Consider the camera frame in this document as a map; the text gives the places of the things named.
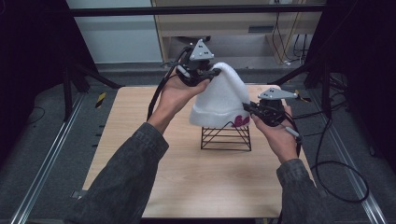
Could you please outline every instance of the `left hand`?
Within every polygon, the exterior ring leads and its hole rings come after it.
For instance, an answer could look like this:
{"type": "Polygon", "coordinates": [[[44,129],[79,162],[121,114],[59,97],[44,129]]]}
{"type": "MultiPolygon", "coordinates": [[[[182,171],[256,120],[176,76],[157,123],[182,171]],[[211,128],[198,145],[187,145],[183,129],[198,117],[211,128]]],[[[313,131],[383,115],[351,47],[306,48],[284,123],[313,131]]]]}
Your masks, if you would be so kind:
{"type": "Polygon", "coordinates": [[[195,87],[186,86],[180,78],[178,78],[174,70],[170,79],[163,87],[160,102],[158,103],[157,109],[148,120],[148,123],[163,133],[175,114],[179,112],[192,97],[203,92],[209,82],[210,80],[207,79],[195,87]]]}

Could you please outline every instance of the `white cloth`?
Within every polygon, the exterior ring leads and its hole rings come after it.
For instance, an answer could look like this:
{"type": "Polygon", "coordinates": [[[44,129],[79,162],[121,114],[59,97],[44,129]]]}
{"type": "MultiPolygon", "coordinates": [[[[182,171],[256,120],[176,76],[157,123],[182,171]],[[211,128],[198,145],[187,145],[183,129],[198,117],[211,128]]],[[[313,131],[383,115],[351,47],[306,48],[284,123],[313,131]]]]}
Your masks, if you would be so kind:
{"type": "Polygon", "coordinates": [[[223,128],[230,121],[226,127],[249,125],[249,113],[242,106],[250,103],[247,86],[227,63],[216,63],[213,68],[221,69],[221,73],[197,95],[190,123],[209,128],[223,128]]]}

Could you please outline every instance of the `wooden tabletop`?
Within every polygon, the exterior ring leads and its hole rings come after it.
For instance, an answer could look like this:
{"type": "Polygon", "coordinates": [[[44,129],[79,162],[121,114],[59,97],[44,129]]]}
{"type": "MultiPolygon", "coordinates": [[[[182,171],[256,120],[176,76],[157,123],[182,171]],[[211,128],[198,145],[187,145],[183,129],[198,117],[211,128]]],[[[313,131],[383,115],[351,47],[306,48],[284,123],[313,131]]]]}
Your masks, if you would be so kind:
{"type": "MultiPolygon", "coordinates": [[[[250,100],[270,87],[247,85],[250,100]]],[[[110,111],[83,189],[146,120],[156,87],[121,88],[110,111]]],[[[201,149],[201,127],[191,125],[192,99],[172,120],[164,137],[169,149],[143,217],[278,217],[280,163],[263,134],[250,123],[251,151],[201,149]]],[[[301,159],[307,166],[305,154],[301,159]]]]}

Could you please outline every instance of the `jacket sleeve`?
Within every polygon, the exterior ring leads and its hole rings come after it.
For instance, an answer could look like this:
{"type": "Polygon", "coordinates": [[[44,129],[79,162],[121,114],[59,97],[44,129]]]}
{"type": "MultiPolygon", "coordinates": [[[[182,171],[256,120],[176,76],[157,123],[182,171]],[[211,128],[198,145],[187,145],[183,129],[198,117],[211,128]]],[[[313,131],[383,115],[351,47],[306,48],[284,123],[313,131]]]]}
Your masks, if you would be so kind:
{"type": "Polygon", "coordinates": [[[283,223],[333,223],[301,160],[284,162],[276,174],[283,188],[283,223]]]}
{"type": "Polygon", "coordinates": [[[163,136],[144,123],[113,155],[65,223],[139,223],[168,149],[163,136]]]}

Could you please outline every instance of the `wire stand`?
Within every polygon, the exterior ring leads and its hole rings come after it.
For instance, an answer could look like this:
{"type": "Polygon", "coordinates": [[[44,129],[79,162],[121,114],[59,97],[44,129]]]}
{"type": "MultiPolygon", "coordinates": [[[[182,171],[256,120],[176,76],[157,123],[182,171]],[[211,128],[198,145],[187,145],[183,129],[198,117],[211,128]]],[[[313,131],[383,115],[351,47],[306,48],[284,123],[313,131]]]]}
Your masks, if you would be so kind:
{"type": "Polygon", "coordinates": [[[222,128],[202,127],[201,149],[251,151],[248,126],[235,127],[229,121],[222,128]]]}

